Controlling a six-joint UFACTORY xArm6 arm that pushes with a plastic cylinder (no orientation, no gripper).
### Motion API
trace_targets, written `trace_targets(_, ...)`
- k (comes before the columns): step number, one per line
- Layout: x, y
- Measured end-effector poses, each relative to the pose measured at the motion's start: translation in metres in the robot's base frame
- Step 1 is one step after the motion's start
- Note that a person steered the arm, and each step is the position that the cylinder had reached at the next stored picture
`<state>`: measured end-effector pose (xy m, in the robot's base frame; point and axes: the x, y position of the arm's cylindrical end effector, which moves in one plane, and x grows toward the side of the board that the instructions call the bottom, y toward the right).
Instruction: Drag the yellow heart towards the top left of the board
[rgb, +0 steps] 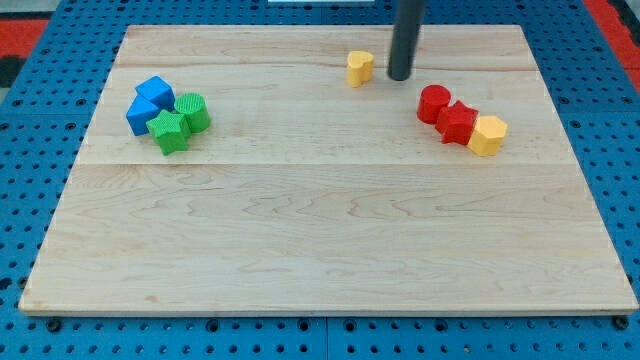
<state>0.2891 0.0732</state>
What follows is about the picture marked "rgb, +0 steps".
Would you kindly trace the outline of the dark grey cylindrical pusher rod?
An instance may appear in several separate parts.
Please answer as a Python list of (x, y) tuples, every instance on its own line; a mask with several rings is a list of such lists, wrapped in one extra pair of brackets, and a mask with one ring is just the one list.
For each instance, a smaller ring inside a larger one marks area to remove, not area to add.
[(407, 80), (412, 71), (426, 0), (397, 2), (387, 75), (394, 81)]

